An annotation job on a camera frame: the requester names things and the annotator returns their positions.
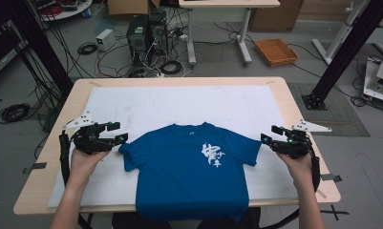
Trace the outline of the black tape cross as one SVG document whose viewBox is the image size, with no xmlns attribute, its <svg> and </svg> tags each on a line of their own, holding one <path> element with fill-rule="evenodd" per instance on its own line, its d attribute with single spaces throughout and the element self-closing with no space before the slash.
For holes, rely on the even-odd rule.
<svg viewBox="0 0 383 229">
<path fill-rule="evenodd" d="M 336 207 L 331 204 L 329 209 L 321 209 L 320 212 L 322 214 L 330 214 L 333 215 L 335 220 L 339 220 L 341 216 L 348 216 L 350 213 L 347 211 L 337 210 Z"/>
</svg>

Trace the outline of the light wooden table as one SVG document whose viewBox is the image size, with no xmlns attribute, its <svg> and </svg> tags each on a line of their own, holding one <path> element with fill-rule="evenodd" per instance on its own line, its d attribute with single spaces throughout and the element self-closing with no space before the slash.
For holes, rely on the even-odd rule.
<svg viewBox="0 0 383 229">
<path fill-rule="evenodd" d="M 45 169 L 33 170 L 16 201 L 16 215 L 54 214 L 64 192 L 60 173 L 59 135 L 69 121 L 83 114 L 92 89 L 96 87 L 156 87 L 156 86 L 242 86 L 268 85 L 281 103 L 281 114 L 290 128 L 303 116 L 284 78 L 266 77 L 166 77 L 166 78 L 98 78 L 79 79 L 75 82 L 46 141 L 39 159 L 47 162 Z M 244 167 L 249 194 L 249 206 L 295 205 L 297 194 L 285 165 L 268 146 L 260 148 L 255 166 Z M 135 211 L 133 205 L 83 207 L 83 213 Z"/>
</svg>

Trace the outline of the white desk with legs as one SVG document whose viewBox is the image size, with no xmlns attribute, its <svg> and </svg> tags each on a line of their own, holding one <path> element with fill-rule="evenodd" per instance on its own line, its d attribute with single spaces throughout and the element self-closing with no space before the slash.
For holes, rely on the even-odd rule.
<svg viewBox="0 0 383 229">
<path fill-rule="evenodd" d="M 197 63 L 193 41 L 192 24 L 194 22 L 242 22 L 242 29 L 236 35 L 236 44 L 242 53 L 243 64 L 252 63 L 245 43 L 250 14 L 253 9 L 278 8 L 279 0 L 179 0 L 181 8 L 187 10 L 186 48 L 188 63 L 194 67 Z"/>
</svg>

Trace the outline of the white felt mat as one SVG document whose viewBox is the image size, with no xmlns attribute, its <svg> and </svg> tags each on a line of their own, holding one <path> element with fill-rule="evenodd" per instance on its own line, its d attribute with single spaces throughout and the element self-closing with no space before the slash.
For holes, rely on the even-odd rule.
<svg viewBox="0 0 383 229">
<path fill-rule="evenodd" d="M 130 140 L 173 123 L 208 122 L 254 139 L 262 134 L 278 139 L 271 127 L 288 126 L 268 85 L 96 87 L 83 113 L 98 123 L 120 124 L 103 137 L 127 133 Z M 126 172 L 123 157 L 113 149 L 91 175 L 81 205 L 133 205 L 137 181 L 138 170 Z"/>
</svg>

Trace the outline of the large closed cardboard box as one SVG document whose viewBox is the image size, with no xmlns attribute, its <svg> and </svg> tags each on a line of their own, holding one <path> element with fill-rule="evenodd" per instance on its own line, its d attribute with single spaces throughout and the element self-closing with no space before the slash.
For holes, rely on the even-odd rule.
<svg viewBox="0 0 383 229">
<path fill-rule="evenodd" d="M 276 8 L 256 9 L 249 21 L 251 31 L 290 32 L 300 14 L 304 0 L 279 0 Z"/>
</svg>

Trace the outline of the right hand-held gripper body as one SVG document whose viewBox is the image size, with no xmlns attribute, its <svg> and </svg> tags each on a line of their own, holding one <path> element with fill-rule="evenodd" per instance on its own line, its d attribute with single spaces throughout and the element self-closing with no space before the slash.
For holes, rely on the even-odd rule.
<svg viewBox="0 0 383 229">
<path fill-rule="evenodd" d="M 314 156 L 311 140 L 308 133 L 329 133 L 332 128 L 314 124 L 301 119 L 291 126 L 291 129 L 285 129 L 283 134 L 287 140 L 280 141 L 272 139 L 270 149 L 276 153 L 288 155 L 293 159 L 310 154 Z"/>
</svg>

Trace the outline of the black metal frame post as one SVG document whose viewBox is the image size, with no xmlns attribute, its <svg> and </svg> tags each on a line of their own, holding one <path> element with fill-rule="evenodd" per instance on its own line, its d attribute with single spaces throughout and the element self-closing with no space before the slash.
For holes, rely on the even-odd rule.
<svg viewBox="0 0 383 229">
<path fill-rule="evenodd" d="M 56 84 L 63 98 L 71 92 L 74 83 L 64 70 L 46 34 L 36 21 L 27 0 L 2 0 L 7 14 L 17 29 L 25 36 Z"/>
<path fill-rule="evenodd" d="M 325 109 L 327 98 L 335 83 L 370 38 L 383 19 L 383 0 L 371 0 L 356 20 L 350 34 L 339 47 L 331 63 L 310 92 L 304 95 L 304 103 L 310 110 Z"/>
</svg>

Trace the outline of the black computer tower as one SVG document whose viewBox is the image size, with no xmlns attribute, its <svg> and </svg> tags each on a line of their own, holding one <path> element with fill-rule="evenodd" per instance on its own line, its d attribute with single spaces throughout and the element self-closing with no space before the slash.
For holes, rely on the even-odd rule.
<svg viewBox="0 0 383 229">
<path fill-rule="evenodd" d="M 155 55 L 165 55 L 168 51 L 166 12 L 155 10 L 149 17 L 152 51 Z"/>
<path fill-rule="evenodd" d="M 147 62 L 146 54 L 150 47 L 147 14 L 134 14 L 132 16 L 126 37 L 133 65 L 135 67 L 143 66 Z"/>
</svg>

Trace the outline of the grey tape strip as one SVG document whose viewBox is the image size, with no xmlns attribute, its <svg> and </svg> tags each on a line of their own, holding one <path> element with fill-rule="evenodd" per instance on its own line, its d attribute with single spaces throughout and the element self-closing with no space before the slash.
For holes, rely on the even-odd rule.
<svg viewBox="0 0 383 229">
<path fill-rule="evenodd" d="M 45 169 L 47 162 L 33 163 L 31 167 L 25 167 L 22 174 L 29 175 L 33 170 Z"/>
<path fill-rule="evenodd" d="M 334 175 L 334 174 L 323 174 L 323 175 L 320 175 L 320 178 L 324 181 L 326 180 L 332 180 L 333 182 L 342 181 L 342 178 L 339 175 Z"/>
</svg>

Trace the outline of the black equipment rack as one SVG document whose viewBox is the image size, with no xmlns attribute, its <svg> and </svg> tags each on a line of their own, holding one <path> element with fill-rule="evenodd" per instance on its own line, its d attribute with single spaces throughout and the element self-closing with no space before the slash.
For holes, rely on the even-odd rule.
<svg viewBox="0 0 383 229">
<path fill-rule="evenodd" d="M 11 20 L 7 20 L 2 29 L 10 31 L 11 35 L 7 36 L 0 31 L 0 72 L 17 55 L 16 50 L 23 50 L 28 45 L 28 41 L 23 38 Z"/>
</svg>

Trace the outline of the round white table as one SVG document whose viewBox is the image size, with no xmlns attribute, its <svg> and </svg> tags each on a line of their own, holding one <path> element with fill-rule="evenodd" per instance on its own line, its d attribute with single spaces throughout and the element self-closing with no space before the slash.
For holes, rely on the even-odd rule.
<svg viewBox="0 0 383 229">
<path fill-rule="evenodd" d="M 93 0 L 30 0 L 42 21 L 65 19 L 87 10 Z"/>
</svg>

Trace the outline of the white metal stand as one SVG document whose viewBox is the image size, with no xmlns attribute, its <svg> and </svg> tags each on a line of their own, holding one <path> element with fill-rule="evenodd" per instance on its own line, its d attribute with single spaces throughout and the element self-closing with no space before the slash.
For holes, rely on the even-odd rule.
<svg viewBox="0 0 383 229">
<path fill-rule="evenodd" d="M 332 61 L 332 58 L 335 56 L 336 52 L 338 51 L 339 47 L 343 44 L 345 39 L 350 34 L 356 20 L 360 18 L 361 12 L 367 7 L 368 3 L 371 0 L 351 0 L 350 5 L 345 9 L 345 11 L 349 12 L 350 14 L 344 21 L 343 25 L 341 26 L 339 32 L 335 35 L 332 42 L 329 44 L 328 48 L 325 49 L 321 42 L 318 39 L 312 39 L 312 44 L 316 48 L 316 50 L 320 53 L 324 61 L 327 65 L 329 65 Z M 383 29 L 383 20 L 378 25 L 378 28 Z M 372 42 L 381 52 L 383 52 L 383 43 L 382 42 Z"/>
</svg>

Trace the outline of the blue t-shirt with white print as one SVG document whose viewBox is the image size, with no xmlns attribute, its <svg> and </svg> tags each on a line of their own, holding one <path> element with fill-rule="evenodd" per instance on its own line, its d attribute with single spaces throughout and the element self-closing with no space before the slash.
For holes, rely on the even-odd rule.
<svg viewBox="0 0 383 229">
<path fill-rule="evenodd" d="M 172 124 L 121 145 L 124 170 L 138 170 L 137 212 L 154 221 L 240 221 L 249 196 L 246 165 L 261 142 L 204 122 Z"/>
</svg>

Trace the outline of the grey floor mat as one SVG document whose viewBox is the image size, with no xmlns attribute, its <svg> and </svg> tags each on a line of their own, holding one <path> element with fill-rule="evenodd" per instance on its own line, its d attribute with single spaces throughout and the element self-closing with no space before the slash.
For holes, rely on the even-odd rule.
<svg viewBox="0 0 383 229">
<path fill-rule="evenodd" d="M 315 135 L 370 136 L 353 107 L 338 90 L 331 90 L 324 101 L 325 109 L 310 110 L 306 107 L 303 96 L 312 91 L 314 84 L 288 83 L 287 85 L 305 121 L 331 128 L 329 133 L 315 133 Z"/>
</svg>

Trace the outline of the white device on board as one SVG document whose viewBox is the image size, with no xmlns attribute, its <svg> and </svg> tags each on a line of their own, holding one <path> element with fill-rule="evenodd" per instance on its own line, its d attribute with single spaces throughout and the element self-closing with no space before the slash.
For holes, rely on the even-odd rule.
<svg viewBox="0 0 383 229">
<path fill-rule="evenodd" d="M 383 60 L 368 58 L 363 94 L 383 100 Z"/>
</svg>

